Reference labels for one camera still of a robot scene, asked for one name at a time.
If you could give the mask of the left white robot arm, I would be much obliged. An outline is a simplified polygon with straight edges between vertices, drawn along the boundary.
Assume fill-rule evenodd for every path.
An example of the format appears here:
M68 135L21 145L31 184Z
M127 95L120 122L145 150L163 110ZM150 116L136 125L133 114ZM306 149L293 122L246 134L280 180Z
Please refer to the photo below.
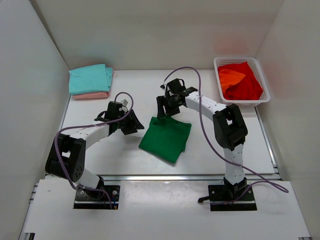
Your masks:
M86 150L117 130L130 135L143 129L134 110L127 109L124 100L111 101L107 110L99 113L93 124L81 126L72 134L57 134L45 164L45 172L66 179L93 199L99 199L105 192L103 179L85 169Z

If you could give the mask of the green t shirt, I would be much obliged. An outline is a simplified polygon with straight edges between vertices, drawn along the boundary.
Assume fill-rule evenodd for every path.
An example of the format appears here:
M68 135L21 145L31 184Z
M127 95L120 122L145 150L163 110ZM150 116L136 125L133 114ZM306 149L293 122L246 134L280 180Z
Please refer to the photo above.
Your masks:
M186 149L191 128L191 123L153 116L138 147L174 165Z

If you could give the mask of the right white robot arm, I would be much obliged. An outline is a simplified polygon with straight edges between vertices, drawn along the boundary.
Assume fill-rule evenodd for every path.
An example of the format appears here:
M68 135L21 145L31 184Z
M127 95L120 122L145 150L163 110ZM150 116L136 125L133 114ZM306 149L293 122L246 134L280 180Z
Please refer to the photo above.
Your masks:
M179 78L162 84L160 88L164 90L164 95L156 98L158 118L174 116L184 106L197 111L200 118L205 116L212 121L215 140L223 148L224 154L224 195L230 201L236 200L247 185L243 148L248 129L239 107L218 103L203 96L198 89L185 87L185 81Z

